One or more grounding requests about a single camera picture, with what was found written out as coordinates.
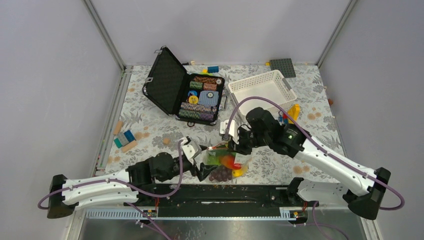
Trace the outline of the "light green toy pepper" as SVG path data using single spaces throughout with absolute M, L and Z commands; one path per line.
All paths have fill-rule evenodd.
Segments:
M 220 159 L 214 152 L 207 153 L 204 160 L 205 165 L 219 166 L 221 165 Z

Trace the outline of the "clear zip bag orange zipper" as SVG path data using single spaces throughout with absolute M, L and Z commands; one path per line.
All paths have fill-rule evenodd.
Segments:
M 207 147 L 203 163 L 212 168 L 207 175 L 209 182 L 227 183 L 245 175 L 251 160 L 251 155 L 236 153 L 225 142 Z

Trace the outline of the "dark red toy grapes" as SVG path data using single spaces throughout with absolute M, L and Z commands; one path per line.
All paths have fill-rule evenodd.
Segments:
M 214 169 L 208 177 L 211 182 L 228 182 L 233 179 L 232 169 L 225 167 L 224 165 L 218 166 Z

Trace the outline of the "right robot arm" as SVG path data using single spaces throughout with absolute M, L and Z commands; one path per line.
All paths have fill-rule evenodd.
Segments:
M 293 123 L 281 124 L 261 108 L 246 116 L 248 127 L 235 120 L 220 123 L 220 135 L 228 140 L 231 151 L 250 155 L 254 148 L 267 146 L 275 153 L 304 161 L 332 176 L 336 183 L 315 182 L 295 177 L 287 188 L 287 201 L 299 206 L 304 201 L 344 205 L 359 217 L 376 220 L 391 172 L 383 167 L 372 169 L 327 148 L 307 131 Z

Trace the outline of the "yellow toy corn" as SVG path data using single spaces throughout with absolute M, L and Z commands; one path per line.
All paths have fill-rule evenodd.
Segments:
M 248 169 L 249 169 L 248 165 L 244 165 L 240 169 L 233 169 L 231 172 L 232 177 L 233 178 L 241 177 L 248 171 Z

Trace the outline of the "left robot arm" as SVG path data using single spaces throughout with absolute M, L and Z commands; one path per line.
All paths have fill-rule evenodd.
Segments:
M 178 156 L 160 152 L 125 169 L 90 178 L 69 179 L 63 174 L 52 177 L 49 194 L 38 203 L 48 219 L 65 218 L 83 208 L 140 202 L 148 206 L 158 198 L 168 198 L 180 188 L 183 174 L 190 172 L 205 180 L 216 165 L 197 163 L 195 158 L 207 147 L 189 137 L 177 144 Z

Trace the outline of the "red orange toy mango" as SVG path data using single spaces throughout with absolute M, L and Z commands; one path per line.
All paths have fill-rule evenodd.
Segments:
M 236 157 L 232 154 L 219 157 L 221 165 L 231 170 L 238 170 L 242 167 L 240 163 L 236 163 Z

